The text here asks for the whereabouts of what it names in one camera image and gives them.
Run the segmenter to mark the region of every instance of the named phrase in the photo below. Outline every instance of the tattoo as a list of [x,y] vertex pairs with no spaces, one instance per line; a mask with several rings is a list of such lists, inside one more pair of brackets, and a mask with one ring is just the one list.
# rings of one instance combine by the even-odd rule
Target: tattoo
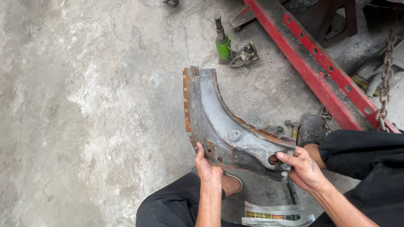
[[315,167],[315,165],[314,165],[314,160],[312,159],[311,160],[311,170],[314,172],[314,167]]

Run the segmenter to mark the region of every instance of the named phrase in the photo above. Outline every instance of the newspaper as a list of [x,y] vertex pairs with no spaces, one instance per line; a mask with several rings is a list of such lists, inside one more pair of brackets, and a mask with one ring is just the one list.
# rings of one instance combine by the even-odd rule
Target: newspaper
[[296,208],[295,205],[282,206],[283,210],[270,210],[262,206],[257,206],[246,202],[246,217],[247,218],[265,218],[265,219],[283,219],[296,221],[305,216],[304,210],[287,210],[287,208]]
[[314,215],[306,216],[303,205],[257,206],[245,202],[246,217],[243,225],[248,226],[299,226],[306,227],[314,220]]
[[307,227],[315,220],[314,215],[311,214],[302,217],[297,221],[288,221],[282,219],[262,219],[262,218],[241,218],[243,225],[254,227]]
[[257,206],[245,201],[248,208],[264,208],[267,210],[304,210],[302,204],[298,205],[286,205],[286,206]]

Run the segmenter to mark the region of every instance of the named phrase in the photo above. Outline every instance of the forearm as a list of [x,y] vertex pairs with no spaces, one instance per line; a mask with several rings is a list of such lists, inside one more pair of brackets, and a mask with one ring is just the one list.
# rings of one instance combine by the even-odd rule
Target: forearm
[[198,217],[195,227],[220,227],[221,182],[201,182]]
[[362,214],[329,181],[322,190],[311,195],[338,227],[377,227],[372,220]]

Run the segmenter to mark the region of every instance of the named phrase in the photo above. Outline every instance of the red frame machine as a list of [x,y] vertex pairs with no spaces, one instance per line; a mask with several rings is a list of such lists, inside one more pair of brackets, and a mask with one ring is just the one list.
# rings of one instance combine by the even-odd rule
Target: red frame machine
[[[375,130],[377,107],[278,0],[243,0],[342,129]],[[386,120],[390,132],[399,133]]]

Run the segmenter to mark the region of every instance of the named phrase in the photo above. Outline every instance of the hand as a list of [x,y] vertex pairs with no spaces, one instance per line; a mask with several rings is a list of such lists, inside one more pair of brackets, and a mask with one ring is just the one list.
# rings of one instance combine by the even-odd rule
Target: hand
[[278,152],[276,157],[292,166],[289,177],[305,191],[309,193],[318,192],[324,186],[330,184],[304,148],[296,147],[294,156]]
[[205,149],[200,142],[196,143],[198,152],[195,158],[196,169],[198,170],[201,182],[222,180],[223,170],[218,166],[211,166],[205,158]]

